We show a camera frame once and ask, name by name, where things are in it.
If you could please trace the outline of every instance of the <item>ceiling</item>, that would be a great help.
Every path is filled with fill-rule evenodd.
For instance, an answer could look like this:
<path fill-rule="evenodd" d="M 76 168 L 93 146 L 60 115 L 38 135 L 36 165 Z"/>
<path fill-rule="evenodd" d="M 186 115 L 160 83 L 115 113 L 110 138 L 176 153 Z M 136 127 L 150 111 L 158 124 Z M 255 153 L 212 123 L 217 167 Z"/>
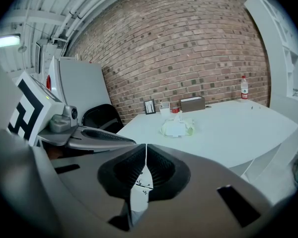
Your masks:
<path fill-rule="evenodd" d="M 0 48 L 0 64 L 11 78 L 17 78 L 24 70 L 35 74 L 38 71 L 41 46 L 40 62 L 44 62 L 45 68 L 48 68 L 52 56 L 64 54 L 68 44 L 71 45 L 85 27 L 115 1 L 117 0 L 15 0 L 0 22 L 0 36 L 20 34 L 20 45 Z M 62 29 L 67 18 L 68 23 Z M 74 24 L 74 29 L 71 29 L 73 22 L 79 22 L 79 25 Z M 23 43 L 27 50 L 19 53 L 18 48 Z"/>

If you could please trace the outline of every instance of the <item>pipe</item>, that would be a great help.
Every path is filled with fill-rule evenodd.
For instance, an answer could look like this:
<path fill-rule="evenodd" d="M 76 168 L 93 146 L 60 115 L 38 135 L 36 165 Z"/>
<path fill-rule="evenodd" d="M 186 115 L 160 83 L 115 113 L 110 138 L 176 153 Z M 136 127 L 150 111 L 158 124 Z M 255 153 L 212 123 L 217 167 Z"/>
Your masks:
<path fill-rule="evenodd" d="M 64 31 L 64 28 L 66 27 L 69 20 L 72 18 L 72 16 L 75 15 L 77 9 L 85 2 L 85 0 L 77 0 L 77 2 L 74 4 L 74 6 L 70 9 L 68 14 L 66 15 L 65 20 L 63 21 L 62 25 L 57 29 L 54 37 L 59 37 L 60 34 Z"/>
<path fill-rule="evenodd" d="M 75 26 L 73 31 L 76 31 L 77 28 L 80 26 L 80 24 L 97 8 L 99 7 L 104 1 L 106 0 L 101 0 L 97 4 L 95 4 L 85 15 L 84 17 L 79 21 L 79 23 Z"/>
<path fill-rule="evenodd" d="M 78 24 L 80 24 L 79 22 L 81 22 L 81 19 L 86 15 L 87 12 L 90 11 L 90 9 L 93 7 L 93 5 L 95 3 L 99 4 L 98 2 L 99 0 L 91 0 L 82 10 L 81 12 L 77 15 L 77 18 L 74 20 L 74 22 L 72 23 L 72 25 L 70 26 L 70 28 L 68 29 L 68 31 L 66 32 L 66 36 L 68 37 L 71 32 L 74 30 L 74 28 L 77 27 Z"/>

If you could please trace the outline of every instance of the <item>small box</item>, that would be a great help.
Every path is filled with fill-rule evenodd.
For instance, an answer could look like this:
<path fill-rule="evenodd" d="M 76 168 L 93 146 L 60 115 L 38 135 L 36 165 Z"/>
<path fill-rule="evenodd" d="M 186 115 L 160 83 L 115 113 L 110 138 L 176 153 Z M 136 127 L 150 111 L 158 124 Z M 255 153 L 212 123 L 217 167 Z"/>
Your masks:
<path fill-rule="evenodd" d="M 180 100 L 182 112 L 190 112 L 205 109 L 205 99 L 203 97 L 193 97 Z"/>

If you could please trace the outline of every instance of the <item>water bottle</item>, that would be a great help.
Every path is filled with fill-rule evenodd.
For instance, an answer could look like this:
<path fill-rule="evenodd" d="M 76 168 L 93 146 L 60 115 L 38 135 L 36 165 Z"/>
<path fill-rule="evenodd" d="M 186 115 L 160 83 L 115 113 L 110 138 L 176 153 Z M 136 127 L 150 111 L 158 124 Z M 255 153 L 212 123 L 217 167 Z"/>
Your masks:
<path fill-rule="evenodd" d="M 242 81 L 240 84 L 240 90 L 241 90 L 241 98 L 242 100 L 248 99 L 248 83 L 245 76 L 242 76 Z"/>

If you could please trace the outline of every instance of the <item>brick wall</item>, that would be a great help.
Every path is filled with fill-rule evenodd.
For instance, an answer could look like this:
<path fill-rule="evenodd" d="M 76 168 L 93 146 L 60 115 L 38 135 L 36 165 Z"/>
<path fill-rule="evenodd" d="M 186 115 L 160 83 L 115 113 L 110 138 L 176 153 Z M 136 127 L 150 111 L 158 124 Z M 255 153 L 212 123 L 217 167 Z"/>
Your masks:
<path fill-rule="evenodd" d="M 209 104 L 240 98 L 242 75 L 249 98 L 269 105 L 266 51 L 245 1 L 119 0 L 67 56 L 102 65 L 123 123 L 143 113 L 143 101 L 151 98 L 172 106 L 193 96 Z"/>

